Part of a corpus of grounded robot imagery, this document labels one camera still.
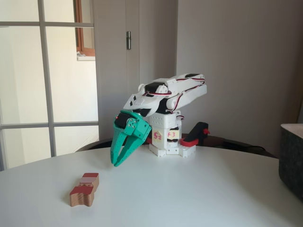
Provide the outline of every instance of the robotic arm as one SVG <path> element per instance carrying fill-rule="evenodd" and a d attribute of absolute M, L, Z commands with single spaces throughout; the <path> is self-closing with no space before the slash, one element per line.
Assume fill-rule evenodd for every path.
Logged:
<path fill-rule="evenodd" d="M 150 150 L 157 156 L 190 155 L 195 146 L 186 147 L 187 143 L 181 139 L 181 120 L 184 117 L 177 109 L 207 93 L 204 76 L 184 74 L 156 79 L 150 84 L 141 84 L 138 90 L 137 94 L 131 95 L 114 121 L 112 164 L 120 165 L 145 142 L 151 130 Z M 150 125 L 143 119 L 148 116 Z M 119 154 L 126 138 L 126 144 Z"/>

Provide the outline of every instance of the glass door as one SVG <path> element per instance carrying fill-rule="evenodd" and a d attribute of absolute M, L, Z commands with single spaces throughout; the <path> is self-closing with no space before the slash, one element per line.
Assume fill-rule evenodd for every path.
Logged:
<path fill-rule="evenodd" d="M 0 1 L 0 170 L 98 141 L 93 4 Z"/>

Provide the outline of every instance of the window pane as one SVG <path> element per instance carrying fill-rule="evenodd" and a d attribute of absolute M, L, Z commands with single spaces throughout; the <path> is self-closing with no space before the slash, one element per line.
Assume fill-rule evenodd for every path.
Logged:
<path fill-rule="evenodd" d="M 45 20 L 93 23 L 92 0 L 44 0 Z"/>
<path fill-rule="evenodd" d="M 3 124 L 47 122 L 39 27 L 0 28 Z"/>
<path fill-rule="evenodd" d="M 37 0 L 0 0 L 0 21 L 39 21 Z"/>
<path fill-rule="evenodd" d="M 84 27 L 83 28 L 83 44 L 85 48 L 94 49 L 95 48 L 95 37 L 94 29 Z"/>
<path fill-rule="evenodd" d="M 77 61 L 75 29 L 47 27 L 55 122 L 97 121 L 95 61 Z"/>
<path fill-rule="evenodd" d="M 56 127 L 55 139 L 57 155 L 70 154 L 98 141 L 98 126 Z"/>
<path fill-rule="evenodd" d="M 8 168 L 51 157 L 48 128 L 4 129 Z"/>

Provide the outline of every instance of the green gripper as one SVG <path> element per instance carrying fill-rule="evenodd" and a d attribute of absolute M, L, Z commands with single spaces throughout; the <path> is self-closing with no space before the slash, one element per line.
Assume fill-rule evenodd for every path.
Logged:
<path fill-rule="evenodd" d="M 151 131 L 151 126 L 142 116 L 127 110 L 121 110 L 114 121 L 114 138 L 110 148 L 110 159 L 115 167 L 125 161 L 139 146 L 141 146 Z M 123 142 L 126 144 L 121 153 Z"/>

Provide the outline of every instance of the window sill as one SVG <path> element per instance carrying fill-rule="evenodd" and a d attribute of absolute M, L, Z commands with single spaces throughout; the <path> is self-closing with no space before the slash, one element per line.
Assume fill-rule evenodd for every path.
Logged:
<path fill-rule="evenodd" d="M 77 56 L 77 61 L 95 61 L 96 57 L 94 56 Z"/>

